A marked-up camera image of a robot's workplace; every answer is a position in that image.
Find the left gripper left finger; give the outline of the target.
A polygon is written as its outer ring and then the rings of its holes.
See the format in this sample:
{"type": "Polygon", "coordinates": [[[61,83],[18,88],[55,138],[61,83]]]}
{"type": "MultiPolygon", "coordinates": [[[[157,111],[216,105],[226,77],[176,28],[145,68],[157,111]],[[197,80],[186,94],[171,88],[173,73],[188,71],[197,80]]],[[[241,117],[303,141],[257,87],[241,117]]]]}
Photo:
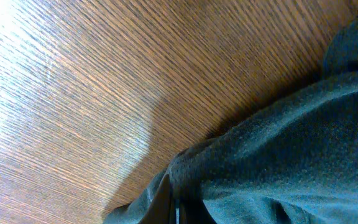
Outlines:
{"type": "Polygon", "coordinates": [[[155,197],[139,224],[176,224],[176,208],[170,176],[164,175],[155,197]]]}

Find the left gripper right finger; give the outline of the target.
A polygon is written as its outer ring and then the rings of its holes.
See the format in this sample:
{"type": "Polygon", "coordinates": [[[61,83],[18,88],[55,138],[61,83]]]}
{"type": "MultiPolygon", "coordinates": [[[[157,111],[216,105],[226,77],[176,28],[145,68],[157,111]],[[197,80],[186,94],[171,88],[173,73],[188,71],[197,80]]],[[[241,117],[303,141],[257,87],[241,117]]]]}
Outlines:
{"type": "Polygon", "coordinates": [[[216,224],[202,199],[179,200],[179,224],[216,224]]]}

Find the dark green t-shirt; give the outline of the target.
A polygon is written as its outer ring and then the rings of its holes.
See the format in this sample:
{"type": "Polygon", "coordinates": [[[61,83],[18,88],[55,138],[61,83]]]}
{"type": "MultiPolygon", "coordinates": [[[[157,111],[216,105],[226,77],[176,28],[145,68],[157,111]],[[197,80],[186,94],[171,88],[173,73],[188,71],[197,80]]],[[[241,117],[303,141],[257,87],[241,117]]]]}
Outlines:
{"type": "Polygon", "coordinates": [[[164,177],[216,223],[358,223],[358,18],[333,39],[321,78],[217,138],[177,154],[106,223],[139,223],[164,177]]]}

